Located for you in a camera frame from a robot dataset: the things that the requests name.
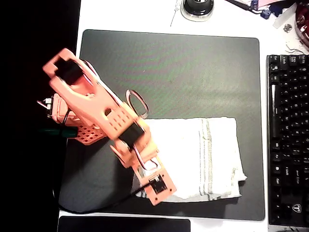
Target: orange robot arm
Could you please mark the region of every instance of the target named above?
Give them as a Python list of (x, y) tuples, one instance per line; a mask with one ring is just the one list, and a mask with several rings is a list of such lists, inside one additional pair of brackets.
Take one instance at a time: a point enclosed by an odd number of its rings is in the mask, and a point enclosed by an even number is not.
[[(70, 109), (65, 124), (79, 128), (76, 140), (84, 145), (106, 136), (113, 140), (115, 145), (111, 149), (122, 165), (132, 167), (141, 185), (152, 182), (145, 192), (153, 205), (176, 191), (157, 155), (148, 125), (130, 102), (131, 107), (100, 80), (89, 63), (63, 49), (44, 65), (43, 70), (57, 93), (53, 97), (51, 115), (54, 121), (63, 122)], [(152, 174), (144, 176), (142, 169), (151, 170)]]

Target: desk surface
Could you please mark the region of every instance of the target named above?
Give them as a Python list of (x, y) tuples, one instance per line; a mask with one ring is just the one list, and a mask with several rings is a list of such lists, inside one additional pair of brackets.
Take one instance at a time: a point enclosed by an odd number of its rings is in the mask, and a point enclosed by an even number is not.
[[(124, 9), (120, 12), (115, 8), (113, 1), (83, 0), (80, 11), (77, 56), (80, 53), (83, 31), (86, 29), (258, 38), (260, 42), (264, 191), (265, 196), (267, 196), (266, 55), (287, 54), (286, 42), (289, 42), (289, 46), (299, 49), (300, 43), (296, 39), (297, 35), (293, 30), (286, 34), (282, 27), (275, 29), (272, 26), (275, 20), (273, 15), (269, 20), (264, 20), (259, 15), (244, 11), (224, 0), (215, 1), (214, 12), (206, 22), (188, 21), (183, 18), (180, 11), (176, 11), (171, 25), (175, 3), (176, 0), (118, 0), (117, 4), (121, 5), (122, 9)], [(293, 17), (288, 22), (294, 25)], [(278, 228), (268, 228), (267, 197), (265, 197), (265, 200), (266, 217), (261, 222), (190, 218), (191, 231), (197, 232), (207, 229), (208, 232), (265, 232), (268, 229), (268, 231), (274, 232)]]

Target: folded towel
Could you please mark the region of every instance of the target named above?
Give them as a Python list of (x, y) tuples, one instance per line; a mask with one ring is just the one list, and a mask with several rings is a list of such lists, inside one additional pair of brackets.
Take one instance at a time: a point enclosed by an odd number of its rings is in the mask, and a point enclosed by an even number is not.
[[(148, 119), (159, 157), (177, 191), (165, 202), (241, 196), (243, 173), (234, 118)], [(139, 187), (136, 177), (132, 189)], [(144, 192), (137, 194), (146, 197)]]

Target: black keyboard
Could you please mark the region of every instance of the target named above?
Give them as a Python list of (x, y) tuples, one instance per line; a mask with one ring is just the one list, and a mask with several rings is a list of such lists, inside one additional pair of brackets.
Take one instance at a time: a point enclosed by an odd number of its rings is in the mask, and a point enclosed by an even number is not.
[(269, 223), (309, 227), (309, 56), (267, 57)]

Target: desk mat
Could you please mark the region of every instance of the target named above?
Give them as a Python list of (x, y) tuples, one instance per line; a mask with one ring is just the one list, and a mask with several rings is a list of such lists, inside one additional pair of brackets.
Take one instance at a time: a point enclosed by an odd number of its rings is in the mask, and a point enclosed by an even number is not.
[(190, 232), (190, 220), (153, 217), (67, 217), (59, 219), (58, 232)]
[[(153, 207), (147, 199), (132, 198), (105, 212), (264, 219), (257, 39), (86, 30), (80, 57), (122, 100), (127, 89), (139, 92), (149, 118), (234, 117), (248, 176), (238, 199)], [(68, 141), (59, 201), (64, 207), (90, 210), (129, 194), (133, 172), (122, 167), (109, 144)]]

